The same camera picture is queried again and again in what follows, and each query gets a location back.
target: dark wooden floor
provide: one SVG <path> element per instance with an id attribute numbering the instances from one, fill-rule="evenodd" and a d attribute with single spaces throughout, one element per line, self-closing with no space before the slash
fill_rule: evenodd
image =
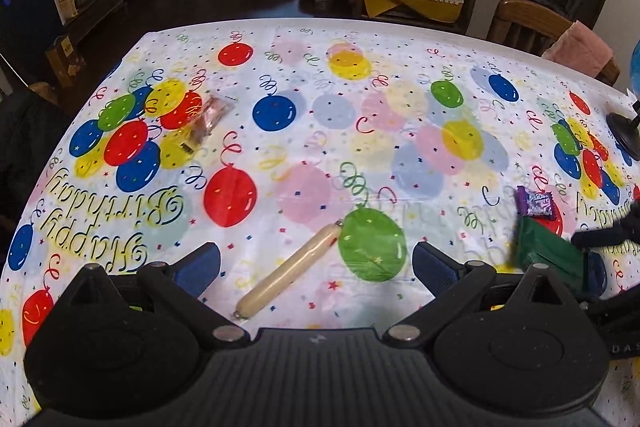
<path id="1" fill-rule="evenodd" d="M 69 114 L 78 113 L 113 65 L 147 32 L 234 19 L 349 16 L 344 0 L 336 0 L 329 13 L 316 12 L 312 0 L 129 0 L 127 12 L 110 14 L 78 46 L 88 67 L 82 82 L 62 93 Z"/>

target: black round stand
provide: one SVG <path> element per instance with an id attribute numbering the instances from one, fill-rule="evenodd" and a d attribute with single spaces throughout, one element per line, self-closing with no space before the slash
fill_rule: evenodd
<path id="1" fill-rule="evenodd" d="M 638 113 L 638 116 L 633 120 L 629 120 L 616 112 L 611 112 L 607 115 L 607 124 L 618 143 L 629 153 L 631 158 L 638 162 L 640 161 L 640 132 L 638 132 L 640 101 L 634 103 L 633 108 Z"/>

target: table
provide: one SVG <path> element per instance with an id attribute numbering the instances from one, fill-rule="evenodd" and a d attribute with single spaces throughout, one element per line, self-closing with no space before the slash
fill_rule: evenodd
<path id="1" fill-rule="evenodd" d="M 210 95 L 234 108 L 189 156 L 177 130 Z M 242 326 L 383 331 L 431 299 L 410 262 L 421 239 L 511 269 L 517 185 L 553 194 L 549 227 L 562 237 L 625 212 L 639 166 L 604 117 L 632 115 L 631 102 L 540 58 L 407 26 L 265 19 L 145 35 L 66 133 L 12 243 L 0 286 L 3 424 L 36 411 L 25 342 L 83 264 L 126 274 L 214 241 L 220 274 L 201 299 L 230 315 L 343 218 L 338 245 Z M 579 160 L 562 153 L 559 120 L 585 144 Z M 638 250 L 604 253 L 609 294 L 638 283 Z M 639 369 L 615 363 L 598 399 L 615 425 L 638 423 Z"/>

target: snack package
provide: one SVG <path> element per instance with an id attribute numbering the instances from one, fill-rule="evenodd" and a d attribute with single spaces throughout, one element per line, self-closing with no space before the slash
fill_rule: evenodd
<path id="1" fill-rule="evenodd" d="M 210 96 L 200 112 L 184 128 L 185 138 L 181 147 L 189 154 L 195 153 L 213 132 L 220 119 L 233 107 L 230 100 Z"/>
<path id="2" fill-rule="evenodd" d="M 516 206 L 521 216 L 556 219 L 554 200 L 549 192 L 534 192 L 519 185 L 516 188 Z"/>

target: silver screw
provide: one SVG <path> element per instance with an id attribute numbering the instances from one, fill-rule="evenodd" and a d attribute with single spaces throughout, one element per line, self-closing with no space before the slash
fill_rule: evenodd
<path id="1" fill-rule="evenodd" d="M 237 342 L 244 337 L 244 330 L 234 325 L 218 326 L 213 336 L 222 342 Z"/>
<path id="2" fill-rule="evenodd" d="M 396 341 L 414 341 L 420 336 L 420 330 L 409 324 L 396 324 L 387 331 L 389 336 Z"/>

